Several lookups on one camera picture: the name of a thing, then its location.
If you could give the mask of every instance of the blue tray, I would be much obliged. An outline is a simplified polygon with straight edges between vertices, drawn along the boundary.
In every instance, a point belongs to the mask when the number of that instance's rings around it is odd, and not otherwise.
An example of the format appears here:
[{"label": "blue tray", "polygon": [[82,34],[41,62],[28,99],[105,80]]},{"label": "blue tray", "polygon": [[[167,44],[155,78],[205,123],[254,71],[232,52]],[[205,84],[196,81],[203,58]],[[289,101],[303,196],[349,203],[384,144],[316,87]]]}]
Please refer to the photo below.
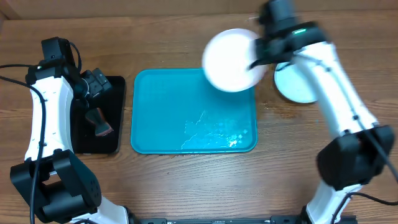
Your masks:
[{"label": "blue tray", "polygon": [[219,91],[202,69],[137,75],[131,146],[142,154],[248,152],[257,144],[254,89]]}]

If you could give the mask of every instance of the round disc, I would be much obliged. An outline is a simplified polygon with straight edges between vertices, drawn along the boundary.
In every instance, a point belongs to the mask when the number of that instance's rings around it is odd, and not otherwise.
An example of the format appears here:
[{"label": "round disc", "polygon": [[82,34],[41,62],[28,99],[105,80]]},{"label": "round disc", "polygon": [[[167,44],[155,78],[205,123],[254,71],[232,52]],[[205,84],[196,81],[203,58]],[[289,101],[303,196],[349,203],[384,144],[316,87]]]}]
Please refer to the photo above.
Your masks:
[{"label": "round disc", "polygon": [[237,92],[259,82],[267,66],[249,70],[256,61],[254,40],[257,34],[246,29],[231,29],[219,33],[208,43],[202,57],[206,78],[219,90]]},{"label": "round disc", "polygon": [[[279,63],[276,70],[285,66],[286,63]],[[312,88],[308,84],[304,74],[297,70],[295,65],[285,67],[281,71],[275,71],[275,85],[280,93],[296,103],[313,103],[317,100]]]}]

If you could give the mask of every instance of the blue mat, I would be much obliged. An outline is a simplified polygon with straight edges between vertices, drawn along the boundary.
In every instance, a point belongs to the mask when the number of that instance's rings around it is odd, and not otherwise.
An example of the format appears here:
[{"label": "blue mat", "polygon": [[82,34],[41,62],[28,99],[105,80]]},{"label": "blue mat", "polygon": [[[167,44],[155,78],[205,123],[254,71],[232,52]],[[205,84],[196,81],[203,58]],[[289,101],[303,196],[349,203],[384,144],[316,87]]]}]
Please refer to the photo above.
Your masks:
[{"label": "blue mat", "polygon": [[248,152],[257,144],[254,89],[219,91],[202,69],[144,70],[134,82],[131,146],[142,154]]}]

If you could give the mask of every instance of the wood surface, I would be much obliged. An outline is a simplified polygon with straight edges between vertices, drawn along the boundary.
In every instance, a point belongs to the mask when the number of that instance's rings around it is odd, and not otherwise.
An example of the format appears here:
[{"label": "wood surface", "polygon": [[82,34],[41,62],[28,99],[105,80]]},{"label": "wood surface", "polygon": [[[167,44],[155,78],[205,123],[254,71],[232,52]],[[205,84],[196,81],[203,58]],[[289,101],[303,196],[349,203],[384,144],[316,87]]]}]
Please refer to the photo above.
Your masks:
[{"label": "wood surface", "polygon": [[[0,0],[10,19],[254,13],[266,0]],[[396,0],[294,0],[298,11],[398,9]]]},{"label": "wood surface", "polygon": [[[381,124],[398,128],[398,11],[303,12],[334,40],[359,95]],[[319,182],[315,158],[329,142],[317,105],[285,101],[272,72],[256,87],[259,141],[244,154],[145,156],[130,145],[134,78],[147,68],[197,68],[206,43],[235,27],[259,30],[252,14],[114,17],[5,21],[0,64],[42,60],[40,41],[54,36],[76,44],[83,69],[99,67],[127,81],[121,150],[79,155],[96,174],[103,195],[127,205],[139,218],[267,217],[298,214]],[[27,70],[0,75],[24,80]],[[0,223],[27,223],[29,209],[11,184],[9,169],[23,162],[30,139],[32,100],[24,87],[0,82]],[[398,166],[398,149],[391,161]],[[398,200],[388,169],[363,192]],[[360,223],[397,223],[395,207],[354,198],[345,214]]]}]

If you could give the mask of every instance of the wooden table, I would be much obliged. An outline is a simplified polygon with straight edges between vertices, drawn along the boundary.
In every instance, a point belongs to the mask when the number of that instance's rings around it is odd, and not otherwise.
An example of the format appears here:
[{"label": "wooden table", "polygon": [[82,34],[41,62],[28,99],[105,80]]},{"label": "wooden table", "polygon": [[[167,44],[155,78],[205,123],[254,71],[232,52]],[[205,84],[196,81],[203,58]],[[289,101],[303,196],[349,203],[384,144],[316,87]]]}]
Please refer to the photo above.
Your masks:
[{"label": "wooden table", "polygon": [[[206,43],[217,33],[242,27],[257,31],[250,14],[175,17],[114,17],[6,21],[0,64],[36,64],[40,41],[54,36],[74,42],[83,69],[99,67],[127,81],[122,146],[118,154],[79,155],[96,174],[103,194],[139,218],[267,217],[298,214],[319,182],[315,158],[329,142],[317,105],[295,105],[273,87],[272,72],[257,86],[259,142],[245,154],[146,156],[130,145],[135,76],[146,68],[201,66]],[[305,12],[334,40],[360,96],[382,124],[398,128],[398,11]],[[0,75],[24,80],[26,69]],[[29,209],[9,179],[30,139],[32,100],[23,87],[0,82],[0,222],[27,223]],[[398,149],[391,160],[398,166]],[[388,169],[363,192],[398,200]],[[345,214],[361,223],[396,223],[395,207],[354,198]]]}]

